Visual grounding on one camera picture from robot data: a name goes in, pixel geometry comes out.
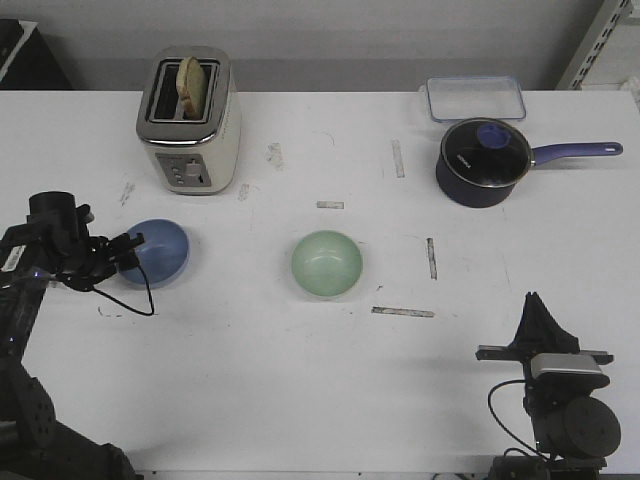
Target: saucepan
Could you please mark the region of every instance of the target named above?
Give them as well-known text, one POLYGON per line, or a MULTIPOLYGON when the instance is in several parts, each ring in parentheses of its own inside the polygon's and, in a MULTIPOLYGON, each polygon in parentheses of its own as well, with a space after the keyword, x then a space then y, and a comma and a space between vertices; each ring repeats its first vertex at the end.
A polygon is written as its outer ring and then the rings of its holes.
POLYGON ((436 178, 454 201, 490 207, 509 196, 535 165, 561 157, 620 155, 617 142, 560 143, 531 148, 520 131, 492 118, 470 118, 442 138, 436 178))

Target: tape mark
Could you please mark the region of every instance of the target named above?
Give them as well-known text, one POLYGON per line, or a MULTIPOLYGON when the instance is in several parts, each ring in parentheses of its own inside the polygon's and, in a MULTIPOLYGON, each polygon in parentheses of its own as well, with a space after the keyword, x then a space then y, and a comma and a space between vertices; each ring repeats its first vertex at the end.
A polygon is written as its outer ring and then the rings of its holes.
POLYGON ((438 279, 438 269, 436 268, 436 252, 433 246, 433 238, 427 238, 427 259, 429 260, 429 271, 433 280, 438 279))
POLYGON ((129 200, 129 197, 131 196, 131 193, 135 190, 135 188, 136 188, 135 183, 127 182, 127 184, 124 186, 124 191, 122 192, 122 195, 120 195, 120 206, 124 207, 124 205, 129 200))
POLYGON ((240 186, 240 191, 238 192, 238 200, 244 202, 249 197, 249 190, 251 189, 251 185, 248 183, 243 183, 240 186))
POLYGON ((344 210, 344 202, 332 202, 329 200, 318 200, 316 202, 317 208, 332 208, 334 210, 344 210))
POLYGON ((404 162, 402 161, 402 150, 400 149, 400 140, 391 140, 391 149, 393 150, 393 163, 396 166, 396 177, 404 178, 404 162))
POLYGON ((284 158, 282 156, 282 147, 279 143, 272 143, 269 145, 269 155, 267 162, 269 162, 277 171, 284 170, 284 158))
POLYGON ((433 318, 435 313, 429 310, 412 310, 409 308, 372 307, 371 313, 381 313, 383 315, 405 315, 407 317, 433 318))

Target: black cable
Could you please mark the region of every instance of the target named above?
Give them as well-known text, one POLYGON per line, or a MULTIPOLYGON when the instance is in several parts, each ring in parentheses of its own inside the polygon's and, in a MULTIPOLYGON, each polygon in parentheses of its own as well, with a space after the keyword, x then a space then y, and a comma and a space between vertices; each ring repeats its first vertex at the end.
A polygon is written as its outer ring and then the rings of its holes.
POLYGON ((511 432, 511 430, 509 430, 504 423, 502 423, 500 421, 500 419, 498 418, 498 415, 496 415, 496 412, 493 410, 493 405, 491 404, 491 397, 493 397, 493 394, 495 393, 496 390, 498 390, 499 388, 502 388, 506 385, 513 385, 515 383, 526 383, 525 380, 523 379, 518 379, 518 380, 508 380, 506 382, 502 382, 499 383, 498 385, 495 385, 491 390, 489 390, 489 395, 487 396, 487 403, 489 405, 489 411, 491 412, 491 415, 493 415, 493 418, 496 422, 498 422, 498 425, 500 425, 500 428, 502 428, 511 438, 513 438, 516 442, 518 442, 520 445, 522 445, 523 447, 525 447, 526 449, 530 450, 531 452, 533 452, 534 454, 536 454, 537 456, 539 456, 540 458, 542 458, 545 461, 548 461, 549 459, 547 457, 545 457, 542 453, 540 453, 538 450, 536 450, 535 448, 531 447, 530 445, 527 445, 525 442, 523 442, 522 440, 520 440, 514 433, 511 432))
POLYGON ((142 310, 138 310, 137 308, 133 308, 133 307, 127 305, 126 303, 118 300, 117 298, 112 297, 108 293, 103 292, 102 290, 98 290, 95 286, 91 287, 91 291, 96 292, 98 295, 102 295, 105 298, 108 298, 112 302, 120 305, 123 308, 126 308, 130 312, 137 313, 138 315, 144 315, 145 317, 150 317, 150 316, 152 316, 152 315, 154 315, 156 313, 156 309, 155 309, 155 306, 153 304, 153 297, 151 296, 151 286, 149 285, 149 278, 147 277, 147 274, 145 273, 145 271, 142 269, 142 267, 140 265, 138 265, 138 270, 140 270, 140 273, 142 274, 142 278, 144 278, 145 287, 147 288, 147 297, 149 299, 149 306, 151 307, 151 311, 149 311, 149 312, 143 312, 142 310))
POLYGON ((504 453, 502 454, 503 457, 506 457, 507 455, 509 455, 509 452, 518 452, 522 455, 524 455, 525 457, 529 457, 531 458, 531 455, 529 455, 527 452, 525 452, 524 450, 522 450, 521 448, 516 448, 516 447, 511 447, 511 448, 507 448, 504 453))
POLYGON ((436 480, 436 478, 438 478, 440 475, 453 475, 454 477, 459 478, 460 480, 471 480, 464 473, 451 473, 451 474, 449 474, 449 473, 444 473, 444 474, 443 473, 434 473, 431 476, 431 480, 436 480))

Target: container lid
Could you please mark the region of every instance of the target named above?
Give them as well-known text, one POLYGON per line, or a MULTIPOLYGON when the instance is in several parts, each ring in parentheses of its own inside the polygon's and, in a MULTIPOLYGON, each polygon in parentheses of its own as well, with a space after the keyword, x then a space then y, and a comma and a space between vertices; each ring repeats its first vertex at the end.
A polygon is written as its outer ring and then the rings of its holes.
POLYGON ((472 117, 522 120, 527 112, 518 80, 501 77, 434 77, 427 80, 427 104, 436 122, 472 117))

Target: toaster slot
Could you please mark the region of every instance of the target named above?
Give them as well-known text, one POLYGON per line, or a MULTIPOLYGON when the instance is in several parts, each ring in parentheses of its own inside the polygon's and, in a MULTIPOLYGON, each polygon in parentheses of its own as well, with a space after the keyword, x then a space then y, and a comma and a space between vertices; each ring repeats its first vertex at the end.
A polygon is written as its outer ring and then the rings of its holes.
POLYGON ((207 79, 207 97, 205 100, 205 114, 198 120, 190 120, 185 117, 182 103, 179 101, 176 90, 176 77, 180 68, 180 60, 167 60, 162 62, 158 69, 158 76, 153 92, 153 103, 149 111, 148 120, 154 123, 206 123, 211 109, 215 82, 218 75, 218 63, 200 61, 207 79))

